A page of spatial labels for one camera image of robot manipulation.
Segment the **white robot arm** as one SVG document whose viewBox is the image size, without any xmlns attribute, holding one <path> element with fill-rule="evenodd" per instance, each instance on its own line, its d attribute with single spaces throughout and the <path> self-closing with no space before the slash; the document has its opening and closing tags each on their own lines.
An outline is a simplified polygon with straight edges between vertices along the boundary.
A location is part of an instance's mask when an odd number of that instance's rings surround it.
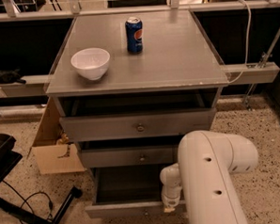
<svg viewBox="0 0 280 224">
<path fill-rule="evenodd" d="M 240 135 L 193 131 L 179 143 L 178 162 L 163 168 L 163 209 L 185 201 L 189 224 L 248 224 L 230 175 L 257 166 L 257 148 Z"/>
</svg>

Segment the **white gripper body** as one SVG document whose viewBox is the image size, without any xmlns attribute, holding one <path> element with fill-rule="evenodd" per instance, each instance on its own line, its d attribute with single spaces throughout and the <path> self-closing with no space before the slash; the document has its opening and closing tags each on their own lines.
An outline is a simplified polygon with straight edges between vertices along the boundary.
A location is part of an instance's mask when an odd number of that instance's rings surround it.
<svg viewBox="0 0 280 224">
<path fill-rule="evenodd" d="M 163 207 L 170 209 L 178 206 L 181 198 L 181 189 L 180 184 L 175 186 L 164 185 L 161 191 Z"/>
</svg>

